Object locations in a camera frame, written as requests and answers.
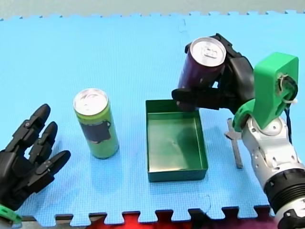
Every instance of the can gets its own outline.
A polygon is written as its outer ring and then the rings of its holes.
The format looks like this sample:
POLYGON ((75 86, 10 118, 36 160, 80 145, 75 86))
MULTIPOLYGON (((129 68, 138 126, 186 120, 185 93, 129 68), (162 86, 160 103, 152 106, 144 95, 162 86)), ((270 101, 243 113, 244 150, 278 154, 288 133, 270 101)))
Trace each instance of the can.
MULTIPOLYGON (((187 51, 183 70, 179 79, 179 88, 212 87, 217 77, 224 69, 226 49, 215 38, 201 37, 194 40, 187 51)), ((190 104, 177 102, 185 111, 196 108, 190 104)))
POLYGON ((96 88, 85 89, 75 96, 73 107, 91 153, 97 158, 114 155, 119 141, 107 94, 96 88))

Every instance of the metal bracket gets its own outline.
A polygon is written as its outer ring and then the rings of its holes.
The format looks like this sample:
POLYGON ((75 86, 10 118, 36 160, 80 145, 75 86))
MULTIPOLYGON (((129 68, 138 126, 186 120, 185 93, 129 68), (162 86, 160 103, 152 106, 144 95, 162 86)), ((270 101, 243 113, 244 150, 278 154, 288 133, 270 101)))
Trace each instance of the metal bracket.
POLYGON ((241 135, 241 133, 236 132, 234 130, 231 118, 228 118, 227 124, 228 124, 229 131, 225 132, 224 135, 231 140, 234 158, 235 158, 235 162, 236 162, 236 167, 243 168, 244 165, 243 165, 242 159, 240 157, 240 152, 239 152, 238 143, 237 143, 237 140, 242 139, 242 135, 241 135))

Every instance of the green robot part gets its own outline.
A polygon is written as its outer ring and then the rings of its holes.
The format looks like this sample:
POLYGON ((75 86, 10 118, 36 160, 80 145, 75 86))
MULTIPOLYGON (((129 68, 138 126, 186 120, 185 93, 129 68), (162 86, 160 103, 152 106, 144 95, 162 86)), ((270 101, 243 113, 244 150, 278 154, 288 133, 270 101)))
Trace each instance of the green robot part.
POLYGON ((264 129, 282 114, 297 93, 298 65, 296 56, 275 52, 255 66, 255 99, 243 104, 236 112, 233 121, 235 131, 241 132, 249 116, 264 129))
POLYGON ((19 224, 22 220, 18 214, 2 205, 0 205, 0 218, 7 219, 14 224, 19 224))

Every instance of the green plastic box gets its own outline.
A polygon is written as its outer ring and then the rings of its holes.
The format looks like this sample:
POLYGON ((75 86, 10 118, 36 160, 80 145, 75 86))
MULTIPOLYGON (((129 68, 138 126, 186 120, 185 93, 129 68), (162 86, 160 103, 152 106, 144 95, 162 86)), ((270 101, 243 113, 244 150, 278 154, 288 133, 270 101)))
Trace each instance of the green plastic box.
POLYGON ((174 100, 146 101, 150 182, 203 179, 208 169, 199 112, 182 112, 174 100))

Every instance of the table surface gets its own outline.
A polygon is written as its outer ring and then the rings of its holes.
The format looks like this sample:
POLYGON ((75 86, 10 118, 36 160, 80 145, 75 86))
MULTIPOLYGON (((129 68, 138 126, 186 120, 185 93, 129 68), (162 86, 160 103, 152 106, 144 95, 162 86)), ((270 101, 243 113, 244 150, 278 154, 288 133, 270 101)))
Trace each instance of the table surface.
MULTIPOLYGON (((245 14, 247 11, 258 11, 264 13, 267 10, 284 12, 285 10, 296 10, 304 12, 304 0, 0 0, 0 18, 9 19, 12 16, 31 15, 48 16, 60 14, 68 16, 72 14, 91 15, 99 14, 108 16, 112 14, 129 15, 131 13, 141 13, 147 15, 150 12, 169 14, 172 12, 186 14, 190 11, 200 11, 207 14, 210 11, 227 13, 228 11, 238 11, 245 14)), ((23 229, 40 229, 36 223, 25 222, 23 229)), ((67 229, 67 224, 57 227, 67 229)))

